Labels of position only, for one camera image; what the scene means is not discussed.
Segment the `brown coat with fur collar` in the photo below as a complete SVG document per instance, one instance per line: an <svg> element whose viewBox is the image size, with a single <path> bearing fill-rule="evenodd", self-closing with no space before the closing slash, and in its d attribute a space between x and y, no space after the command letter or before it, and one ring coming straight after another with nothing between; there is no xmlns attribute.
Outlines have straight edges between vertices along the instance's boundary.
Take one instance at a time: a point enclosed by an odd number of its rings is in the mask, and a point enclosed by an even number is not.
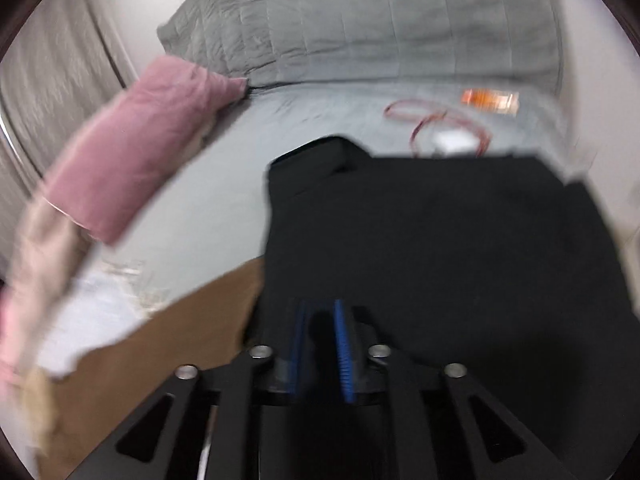
<svg viewBox="0 0 640 480"><path fill-rule="evenodd" d="M262 284L262 259L247 261L125 339L88 352L72 374L55 379L33 368L22 400L39 478L66 478L178 366L207 370L229 363L244 346Z"/></svg>

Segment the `black folded garment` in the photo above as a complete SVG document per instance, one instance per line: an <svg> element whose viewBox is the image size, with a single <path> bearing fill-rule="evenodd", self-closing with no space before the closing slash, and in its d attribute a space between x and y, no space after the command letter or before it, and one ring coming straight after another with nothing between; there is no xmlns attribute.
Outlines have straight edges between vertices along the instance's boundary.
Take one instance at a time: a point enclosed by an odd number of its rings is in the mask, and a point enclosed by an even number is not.
<svg viewBox="0 0 640 480"><path fill-rule="evenodd" d="M639 322L582 182L530 156L319 156L270 188L267 334L342 300L386 344L469 367L577 478L612 474L639 431Z"/></svg>

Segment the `light blue checked blanket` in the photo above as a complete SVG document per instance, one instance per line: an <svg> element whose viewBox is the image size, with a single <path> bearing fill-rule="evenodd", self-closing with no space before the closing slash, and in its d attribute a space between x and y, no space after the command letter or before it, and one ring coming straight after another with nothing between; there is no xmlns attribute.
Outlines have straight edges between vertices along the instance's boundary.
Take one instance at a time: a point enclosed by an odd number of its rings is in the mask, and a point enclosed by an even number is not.
<svg viewBox="0 0 640 480"><path fill-rule="evenodd" d="M125 338L163 310L166 288L149 285L143 264L98 260L75 278L43 336L36 364L54 378L76 370L86 353Z"/></svg>

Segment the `pink velvet pillow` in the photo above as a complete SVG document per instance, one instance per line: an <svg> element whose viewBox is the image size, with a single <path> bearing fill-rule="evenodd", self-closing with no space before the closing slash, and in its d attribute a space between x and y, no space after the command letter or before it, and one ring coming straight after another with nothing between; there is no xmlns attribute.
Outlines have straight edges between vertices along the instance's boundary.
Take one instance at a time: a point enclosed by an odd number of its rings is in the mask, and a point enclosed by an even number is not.
<svg viewBox="0 0 640 480"><path fill-rule="evenodd" d="M44 199L105 245L201 148L217 113L242 100L230 78L162 55L95 114L49 170Z"/></svg>

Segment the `pink beige duvet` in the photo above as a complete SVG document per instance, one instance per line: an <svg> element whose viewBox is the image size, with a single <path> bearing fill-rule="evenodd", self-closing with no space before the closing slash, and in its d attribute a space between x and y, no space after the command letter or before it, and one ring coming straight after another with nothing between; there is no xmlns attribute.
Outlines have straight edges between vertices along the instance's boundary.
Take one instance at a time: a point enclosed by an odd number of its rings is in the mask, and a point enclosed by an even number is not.
<svg viewBox="0 0 640 480"><path fill-rule="evenodd" d="M58 418L52 384L36 365L54 312L84 263L93 239L40 193L16 232L1 298L1 392L15 393L36 452L49 452Z"/></svg>

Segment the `orange packet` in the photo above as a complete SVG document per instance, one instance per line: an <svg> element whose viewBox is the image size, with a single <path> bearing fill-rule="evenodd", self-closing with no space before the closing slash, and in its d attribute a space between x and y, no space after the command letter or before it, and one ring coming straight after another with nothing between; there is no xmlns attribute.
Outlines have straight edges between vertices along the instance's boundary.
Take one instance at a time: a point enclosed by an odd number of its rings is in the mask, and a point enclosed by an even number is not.
<svg viewBox="0 0 640 480"><path fill-rule="evenodd" d="M460 102L487 113L516 115L520 108L518 92L506 92L486 88L465 89Z"/></svg>

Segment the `grey dotted curtain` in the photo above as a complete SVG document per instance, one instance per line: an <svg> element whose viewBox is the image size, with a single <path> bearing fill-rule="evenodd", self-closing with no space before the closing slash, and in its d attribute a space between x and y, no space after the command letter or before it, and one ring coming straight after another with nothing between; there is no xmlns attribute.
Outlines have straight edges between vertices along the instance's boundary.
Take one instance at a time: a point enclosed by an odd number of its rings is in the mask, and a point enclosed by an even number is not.
<svg viewBox="0 0 640 480"><path fill-rule="evenodd" d="M43 0L1 61L1 263L75 131L136 78L104 0Z"/></svg>

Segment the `grey quilted headboard cushion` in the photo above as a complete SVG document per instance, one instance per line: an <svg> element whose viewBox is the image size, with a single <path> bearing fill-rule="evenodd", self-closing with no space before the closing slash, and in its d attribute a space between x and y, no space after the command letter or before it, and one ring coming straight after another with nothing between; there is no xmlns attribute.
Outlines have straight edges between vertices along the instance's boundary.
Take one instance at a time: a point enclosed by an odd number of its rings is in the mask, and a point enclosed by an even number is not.
<svg viewBox="0 0 640 480"><path fill-rule="evenodd" d="M556 0L186 0L157 31L168 54L255 87L492 78L562 80Z"/></svg>

